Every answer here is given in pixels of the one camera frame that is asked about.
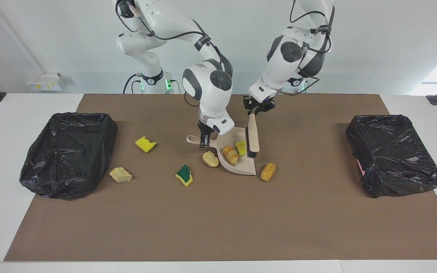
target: green indicator light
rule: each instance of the green indicator light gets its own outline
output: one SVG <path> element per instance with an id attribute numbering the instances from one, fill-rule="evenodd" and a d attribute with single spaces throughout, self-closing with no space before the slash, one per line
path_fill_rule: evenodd
<path id="1" fill-rule="evenodd" d="M 173 88 L 173 86 L 171 85 L 170 80 L 166 80 L 166 79 L 165 79 L 165 83 L 166 83 L 166 88 L 167 88 L 168 90 L 171 90 L 171 89 Z"/>

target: white wall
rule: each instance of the white wall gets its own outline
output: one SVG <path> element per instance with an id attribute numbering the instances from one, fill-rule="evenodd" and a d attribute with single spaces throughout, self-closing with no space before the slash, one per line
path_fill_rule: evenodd
<path id="1" fill-rule="evenodd" d="M 234 65 L 234 92 L 244 93 L 264 69 L 272 40 L 288 25 L 291 0 L 175 0 L 199 21 Z M 313 92 L 407 94 L 437 65 L 437 1 L 336 1 L 333 51 Z M 139 68 L 121 54 L 124 31 L 111 0 L 5 0 L 0 10 L 47 72 L 60 72 L 70 92 L 117 93 Z M 154 50 L 180 78 L 201 61 L 184 41 Z M 37 71 L 0 26 L 0 89 L 26 92 Z"/>

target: yellow rock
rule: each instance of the yellow rock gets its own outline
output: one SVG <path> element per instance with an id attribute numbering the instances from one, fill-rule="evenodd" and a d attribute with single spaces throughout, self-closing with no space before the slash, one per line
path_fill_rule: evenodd
<path id="1" fill-rule="evenodd" d="M 239 152 L 239 157 L 247 154 L 247 141 L 236 142 L 236 148 Z"/>
<path id="2" fill-rule="evenodd" d="M 264 181 L 269 181 L 272 178 L 272 175 L 276 172 L 276 164 L 267 163 L 264 169 L 261 172 L 261 179 Z"/>
<path id="3" fill-rule="evenodd" d="M 109 175 L 118 183 L 129 182 L 132 179 L 132 175 L 121 166 L 114 168 Z"/>
<path id="4" fill-rule="evenodd" d="M 140 147 L 144 152 L 149 152 L 156 145 L 156 142 L 150 142 L 147 140 L 146 136 L 139 138 L 135 143 L 137 147 Z"/>
<path id="5" fill-rule="evenodd" d="M 203 161 L 207 163 L 208 166 L 216 167 L 219 164 L 219 159 L 215 156 L 213 152 L 206 152 L 202 157 Z"/>

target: black garbage bag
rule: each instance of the black garbage bag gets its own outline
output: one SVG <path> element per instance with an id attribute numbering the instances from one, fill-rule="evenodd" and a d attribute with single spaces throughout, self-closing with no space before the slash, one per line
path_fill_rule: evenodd
<path id="1" fill-rule="evenodd" d="M 371 197 L 405 196 L 437 188 L 437 166 L 403 115 L 355 116 L 347 128 Z"/>
<path id="2" fill-rule="evenodd" d="M 28 150 L 19 182 L 43 197 L 90 194 L 109 168 L 117 131 L 108 114 L 54 114 Z"/>

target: black cable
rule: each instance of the black cable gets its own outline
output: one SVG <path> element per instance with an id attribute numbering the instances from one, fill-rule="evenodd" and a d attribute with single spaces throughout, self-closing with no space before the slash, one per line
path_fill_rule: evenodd
<path id="1" fill-rule="evenodd" d="M 176 38 L 180 38 L 180 37 L 185 36 L 185 35 L 188 35 L 188 34 L 199 34 L 199 35 L 201 35 L 202 37 L 207 36 L 207 34 L 206 34 L 206 33 L 203 33 L 203 32 L 199 32 L 199 31 L 188 31 L 188 32 L 184 32 L 184 33 L 181 33 L 181 34 L 178 34 L 178 35 L 175 35 L 175 36 L 169 37 L 169 38 L 163 38 L 163 37 L 159 37 L 159 36 L 157 36 L 156 33 L 155 33 L 154 31 L 152 31 L 152 30 L 151 30 L 151 29 L 146 25 L 146 23 L 144 23 L 144 20 L 143 20 L 142 18 L 139 18 L 139 20 L 140 20 L 141 23 L 144 25 L 144 27 L 146 28 L 146 30 L 149 31 L 148 36 L 153 36 L 153 37 L 155 37 L 155 38 L 158 39 L 158 40 L 168 41 L 168 40 L 173 40 L 173 39 L 176 39 Z M 201 26 L 200 26 L 197 22 L 195 22 L 195 24 L 196 24 L 200 29 L 202 29 Z M 216 45 L 214 45 L 214 44 L 212 43 L 212 41 L 208 41 L 208 42 L 213 46 L 213 48 L 215 49 L 215 51 L 216 51 L 217 54 L 219 55 L 219 57 L 220 57 L 220 64 L 223 64 L 223 57 L 222 57 L 222 53 L 220 53 L 220 50 L 217 48 Z"/>
<path id="2" fill-rule="evenodd" d="M 200 105 L 193 105 L 193 104 L 189 103 L 187 100 L 187 94 L 188 94 L 188 92 L 185 90 L 185 93 L 184 93 L 185 102 L 191 107 L 200 107 Z"/>
<path id="3" fill-rule="evenodd" d="M 138 76 L 138 74 L 132 74 L 132 76 L 129 77 L 129 79 L 126 81 L 126 84 L 124 85 L 123 94 L 126 93 L 126 88 L 127 88 L 127 85 L 129 84 L 130 80 L 134 77 L 137 77 L 137 76 Z"/>
<path id="4" fill-rule="evenodd" d="M 308 74 L 308 73 L 302 71 L 301 69 L 300 69 L 300 72 L 301 72 L 302 74 L 306 75 L 307 78 L 312 78 L 312 79 L 315 79 L 315 80 L 319 80 L 317 77 L 311 76 L 310 74 Z"/>
<path id="5" fill-rule="evenodd" d="M 298 21 L 298 20 L 300 20 L 300 19 L 302 19 L 302 18 L 304 18 L 305 16 L 310 15 L 310 14 L 321 14 L 321 15 L 323 15 L 323 17 L 326 18 L 326 15 L 325 15 L 323 12 L 321 12 L 321 11 L 310 11 L 310 12 L 307 12 L 307 13 L 301 15 L 300 17 L 296 18 L 296 19 L 293 21 L 292 17 L 293 17 L 293 10 L 294 10 L 294 6 L 295 6 L 295 5 L 296 5 L 296 0 L 293 0 L 293 7 L 291 7 L 291 12 L 290 12 L 290 14 L 289 14 L 289 22 L 290 22 L 291 24 L 292 24 L 292 23 L 295 23 L 296 21 Z"/>
<path id="6" fill-rule="evenodd" d="M 314 77 L 312 77 L 312 78 L 313 78 L 313 79 L 316 79 L 316 81 L 314 81 L 314 83 L 311 83 L 310 85 L 308 85 L 307 88 L 301 90 L 301 91 L 298 92 L 298 93 L 288 93 L 288 92 L 284 92 L 284 91 L 281 91 L 281 92 L 279 92 L 279 93 L 280 93 L 280 94 L 284 94 L 284 95 L 288 95 L 288 96 L 291 96 L 291 97 L 294 97 L 294 96 L 299 95 L 299 94 L 301 94 L 301 93 L 305 93 L 305 92 L 308 90 L 308 88 L 310 88 L 311 86 L 313 86 L 315 83 L 319 82 L 319 79 L 318 79 L 318 78 L 314 78 Z"/>
<path id="7" fill-rule="evenodd" d="M 317 52 L 319 54 L 328 53 L 332 49 L 332 41 L 331 41 L 330 35 L 328 33 L 326 33 L 326 40 L 328 41 L 328 44 L 330 45 L 327 50 L 325 50 L 325 51 L 319 51 L 319 50 L 316 50 L 316 49 L 309 49 L 309 50 L 311 50 L 313 52 Z"/>
<path id="8" fill-rule="evenodd" d="M 293 17 L 293 10 L 294 10 L 294 6 L 295 5 L 296 5 L 296 0 L 293 0 L 293 6 L 291 7 L 291 12 L 289 14 L 289 22 L 291 24 L 297 22 L 298 20 L 300 20 L 300 19 L 302 19 L 302 18 L 304 18 L 304 17 L 306 17 L 306 16 L 308 16 L 310 14 L 321 14 L 325 18 L 325 20 L 326 20 L 326 15 L 323 12 L 321 12 L 321 11 L 310 11 L 310 12 L 306 12 L 305 14 L 301 15 L 300 17 L 296 18 L 293 21 L 292 17 Z M 330 33 L 327 32 L 327 31 L 325 31 L 325 32 L 326 32 L 326 40 L 328 41 L 328 44 L 329 44 L 328 50 L 320 51 L 320 50 L 311 49 L 311 48 L 309 50 L 311 50 L 313 52 L 317 52 L 318 54 L 325 54 L 325 53 L 328 53 L 332 49 L 332 41 L 330 39 Z"/>
<path id="9" fill-rule="evenodd" d="M 170 82 L 172 83 L 176 83 L 178 85 L 178 92 L 180 92 L 180 94 L 182 93 L 182 90 L 180 88 L 180 83 L 177 80 L 170 80 Z"/>
<path id="10" fill-rule="evenodd" d="M 123 21 L 123 19 L 119 16 L 119 13 L 118 13 L 118 5 L 119 5 L 119 0 L 118 1 L 116 1 L 116 15 L 118 16 L 118 18 L 119 18 L 119 20 L 121 20 L 121 23 L 123 23 L 123 25 L 129 30 L 129 31 L 131 31 L 131 32 L 137 32 L 137 31 L 132 31 L 130 28 L 129 28 L 129 26 L 127 26 L 126 25 L 126 23 Z"/>
<path id="11" fill-rule="evenodd" d="M 133 82 L 130 84 L 130 92 L 131 92 L 132 94 L 134 94 L 134 83 L 141 83 L 141 81 L 140 81 L 140 80 L 133 81 Z"/>
<path id="12" fill-rule="evenodd" d="M 202 33 L 202 32 L 199 32 L 199 31 L 188 31 L 188 32 L 184 32 L 184 33 L 181 33 L 181 34 L 178 34 L 178 35 L 175 35 L 175 36 L 169 37 L 169 38 L 163 38 L 163 37 L 159 37 L 159 36 L 157 36 L 157 35 L 154 33 L 154 31 L 152 31 L 151 29 L 149 29 L 149 27 L 144 23 L 144 21 L 143 21 L 142 18 L 139 18 L 139 20 L 141 21 L 141 23 L 144 24 L 144 27 L 146 28 L 146 30 L 149 31 L 149 34 L 150 34 L 151 36 L 154 36 L 156 39 L 163 40 L 163 41 L 173 40 L 173 39 L 180 38 L 180 37 L 185 36 L 185 35 L 188 35 L 188 34 L 200 34 L 201 36 L 206 36 L 205 33 Z"/>

